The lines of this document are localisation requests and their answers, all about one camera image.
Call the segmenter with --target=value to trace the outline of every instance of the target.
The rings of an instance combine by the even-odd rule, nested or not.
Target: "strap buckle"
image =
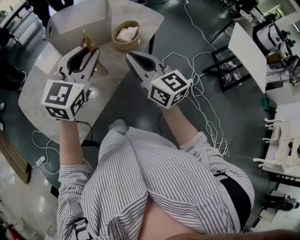
[[[88,220],[85,217],[78,219],[74,223],[76,240],[92,240],[92,236],[87,230]]]

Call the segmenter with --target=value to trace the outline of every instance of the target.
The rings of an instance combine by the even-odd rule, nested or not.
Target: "tiled floor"
[[[212,48],[204,41],[201,32],[192,26],[184,9],[184,1],[169,0],[166,4],[152,5],[150,7],[165,16],[163,24],[156,33],[154,55],[163,59],[170,53],[176,52],[192,59],[197,53],[212,51]],[[211,36],[229,21],[226,15],[226,9],[222,8],[219,1],[192,0],[190,4],[187,5],[187,10],[191,14],[194,24],[203,30],[207,39],[210,39]],[[23,48],[16,45],[8,52],[8,58],[21,70],[29,72],[33,63],[45,47],[46,42],[41,40],[43,32],[44,29],[40,21],[37,19],[34,20],[26,29],[26,32],[20,36]],[[214,42],[214,45],[218,48],[228,44],[228,42],[229,38],[222,34]],[[166,63],[172,66],[172,68],[178,69],[184,76],[191,75],[192,71],[188,64],[179,57],[172,56]],[[202,69],[212,63],[212,58],[209,55],[203,55],[196,59],[195,70],[200,73]],[[252,158],[263,157],[265,150],[265,145],[261,140],[266,135],[263,119],[268,117],[268,113],[264,110],[263,106],[264,95],[260,92],[252,79],[225,93],[220,91],[218,82],[214,76],[205,75],[202,78],[202,83],[205,88],[205,96],[220,118],[224,136],[228,141],[230,156],[225,159],[244,170],[254,185],[255,206],[248,221],[248,226],[250,226],[256,220],[261,210],[263,197],[270,193],[272,189],[272,183],[269,182],[270,179],[268,175],[264,173],[260,174],[257,164],[252,161]],[[94,136],[98,141],[101,141],[107,133],[109,124],[120,118],[124,119],[130,126],[156,133],[159,132],[157,126],[159,111],[154,105],[148,105],[144,101],[145,95],[142,93],[139,85],[139,82],[132,73],[128,73],[123,79],[93,127]],[[5,111],[0,113],[0,121],[4,123],[7,135],[23,157],[25,159],[31,158],[37,160],[45,154],[45,151],[36,148],[31,142],[31,134],[33,130],[36,129],[18,107],[18,98],[18,93],[0,90],[0,102],[5,101],[7,104]],[[201,109],[205,112],[207,118],[217,125],[218,122],[210,106],[202,98],[199,98],[199,101]],[[189,100],[185,99],[179,105],[186,117],[195,127],[205,132],[203,116],[194,108]],[[174,142],[174,138],[163,119],[161,120],[160,126],[163,131],[163,137]],[[43,136],[37,136],[36,141],[41,145],[45,145],[48,139]],[[84,147],[83,153],[85,159],[95,167],[97,165],[97,148]],[[52,167],[53,170],[58,167],[59,160],[56,153],[50,152],[49,163],[49,168]],[[48,176],[44,172],[38,171],[34,169],[33,177],[38,177],[39,180],[37,183],[39,187],[46,187],[45,190],[47,193],[49,186],[44,184],[44,179],[40,174],[43,174],[47,178],[51,177],[53,184],[56,187],[59,186],[57,180],[58,176]],[[10,181],[8,173],[2,170],[1,173],[4,173],[4,179],[6,179],[5,183],[8,184]],[[22,199],[20,198],[22,193],[25,194],[28,192],[28,198],[31,198],[30,195],[34,196],[32,198],[35,199],[36,202],[32,204],[32,207],[34,208],[33,212],[37,214],[37,216],[41,216],[41,213],[39,213],[39,208],[36,207],[36,205],[39,206],[42,199],[45,202],[45,206],[48,206],[48,201],[52,202],[49,200],[52,196],[50,195],[48,198],[46,195],[43,195],[44,192],[39,190],[39,187],[30,187],[29,184],[29,190],[19,190],[20,193],[15,193],[18,197],[15,198],[16,202],[18,199]],[[41,195],[36,193],[35,189],[41,191]],[[13,193],[8,194],[8,196],[14,197]],[[22,211],[24,211],[27,216],[29,216],[31,212],[29,208]],[[55,216],[53,216],[53,213],[50,216],[51,217],[47,217],[46,219],[50,219],[50,221],[53,222]],[[48,225],[43,226],[41,230],[44,231],[47,226]]]
[[[42,236],[50,224],[56,226],[58,199],[50,189],[51,185],[36,169],[30,183],[24,184],[0,152],[0,200],[13,223],[23,218]]]

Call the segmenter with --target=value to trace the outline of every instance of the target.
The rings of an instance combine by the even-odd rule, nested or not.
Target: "person's left arm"
[[[75,217],[68,204],[68,198],[75,197],[81,203],[85,185],[94,170],[83,159],[76,121],[60,120],[60,177],[57,229],[59,239],[68,239]]]

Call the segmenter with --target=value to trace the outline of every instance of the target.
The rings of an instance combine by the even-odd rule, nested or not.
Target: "marble tabletop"
[[[142,29],[141,39],[134,50],[144,49],[164,17],[148,7],[129,0],[109,0],[109,4],[112,9],[112,30],[127,20],[139,22]],[[59,52],[48,43],[28,74],[19,98],[19,107],[30,122],[57,143],[59,143],[58,121],[49,116],[41,105],[41,100],[46,82],[48,79],[52,79],[61,58]],[[109,73],[105,77],[99,77],[96,73],[91,77],[92,93],[88,102],[78,113],[77,120],[94,125],[119,83],[129,71],[125,59],[126,52],[118,51],[111,42],[100,47],[100,61]],[[82,143],[90,128],[79,124],[78,129]]]

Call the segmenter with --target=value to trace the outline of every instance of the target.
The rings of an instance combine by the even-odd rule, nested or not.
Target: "wooden plank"
[[[26,162],[3,131],[0,131],[0,151],[21,180],[25,184],[29,183],[31,166]]]

